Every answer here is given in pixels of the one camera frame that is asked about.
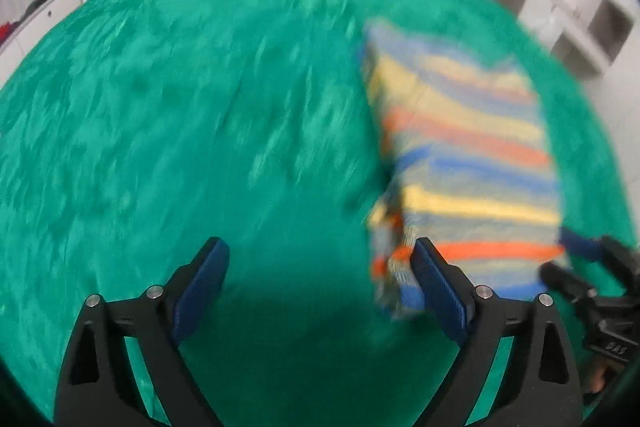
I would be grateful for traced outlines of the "person's right hand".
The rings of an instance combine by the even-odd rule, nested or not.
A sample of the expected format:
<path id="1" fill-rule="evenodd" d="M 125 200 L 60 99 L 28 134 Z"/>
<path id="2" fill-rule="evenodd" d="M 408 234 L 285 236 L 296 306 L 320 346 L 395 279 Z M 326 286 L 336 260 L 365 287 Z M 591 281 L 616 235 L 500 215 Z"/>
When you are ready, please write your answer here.
<path id="1" fill-rule="evenodd" d="M 596 401 L 625 366 L 602 355 L 593 355 L 582 373 L 582 399 L 585 405 Z"/>

